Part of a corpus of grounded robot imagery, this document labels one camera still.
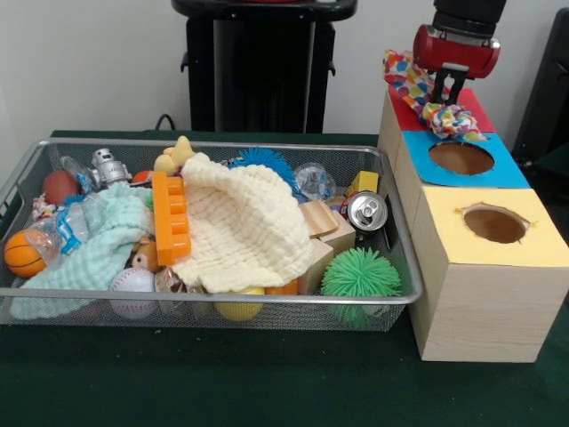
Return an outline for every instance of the orange building block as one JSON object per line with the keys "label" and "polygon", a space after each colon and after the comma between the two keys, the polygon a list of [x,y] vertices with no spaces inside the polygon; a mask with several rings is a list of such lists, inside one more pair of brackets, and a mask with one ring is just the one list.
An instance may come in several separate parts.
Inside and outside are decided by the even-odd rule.
{"label": "orange building block", "polygon": [[184,181],[179,176],[154,172],[152,195],[158,265],[172,265],[191,251]]}
{"label": "orange building block", "polygon": [[299,280],[297,278],[288,285],[265,288],[265,295],[296,295],[298,292]]}

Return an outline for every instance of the shape sorter box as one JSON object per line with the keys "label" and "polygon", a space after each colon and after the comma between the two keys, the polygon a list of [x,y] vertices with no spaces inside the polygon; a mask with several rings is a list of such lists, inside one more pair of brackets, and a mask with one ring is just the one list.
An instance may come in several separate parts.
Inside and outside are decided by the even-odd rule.
{"label": "shape sorter box", "polygon": [[[472,89],[466,88],[461,91],[459,104],[463,105],[476,118],[480,132],[496,133],[496,128],[486,115]],[[428,127],[419,121],[417,113],[397,95],[397,90],[390,86],[383,103],[378,147],[387,153],[393,171],[395,171],[399,144],[403,139],[402,132],[425,132],[428,130]]]}
{"label": "shape sorter box", "polygon": [[403,132],[395,181],[413,234],[421,190],[425,186],[528,189],[525,177],[500,137],[488,141],[441,141],[432,132]]}
{"label": "shape sorter box", "polygon": [[413,244],[423,360],[536,360],[569,289],[569,248],[532,189],[424,187]]}

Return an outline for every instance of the silver robot toy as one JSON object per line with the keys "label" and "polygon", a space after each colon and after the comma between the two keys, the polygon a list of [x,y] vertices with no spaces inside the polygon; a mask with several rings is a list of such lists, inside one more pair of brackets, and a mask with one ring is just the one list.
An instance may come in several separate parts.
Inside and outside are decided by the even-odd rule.
{"label": "silver robot toy", "polygon": [[99,187],[110,187],[111,184],[129,181],[132,176],[128,173],[126,165],[112,155],[109,149],[98,149],[92,153],[93,177]]}

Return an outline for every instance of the spiky ball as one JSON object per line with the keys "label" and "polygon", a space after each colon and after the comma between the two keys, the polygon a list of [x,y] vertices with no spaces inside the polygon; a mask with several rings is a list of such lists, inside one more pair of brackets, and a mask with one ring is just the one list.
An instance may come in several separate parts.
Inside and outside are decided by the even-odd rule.
{"label": "spiky ball", "polygon": [[236,158],[233,165],[230,165],[229,168],[248,165],[265,165],[275,171],[283,181],[290,185],[294,194],[298,191],[294,170],[278,151],[264,149],[262,147],[252,147],[239,151],[239,157],[241,158]]}
{"label": "spiky ball", "polygon": [[[371,249],[350,249],[333,259],[326,270],[322,294],[327,296],[398,296],[401,278],[385,257]],[[330,305],[332,312],[355,328],[366,328],[371,318],[363,305]]]}

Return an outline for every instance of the green table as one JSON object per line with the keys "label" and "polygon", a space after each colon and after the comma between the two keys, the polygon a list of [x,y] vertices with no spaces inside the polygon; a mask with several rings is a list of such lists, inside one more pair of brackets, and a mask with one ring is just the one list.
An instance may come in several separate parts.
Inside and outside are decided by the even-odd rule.
{"label": "green table", "polygon": [[[173,139],[174,133],[54,136]],[[190,135],[374,145],[374,135]],[[569,310],[533,365],[423,363],[387,334],[0,327],[3,425],[566,425]]]}

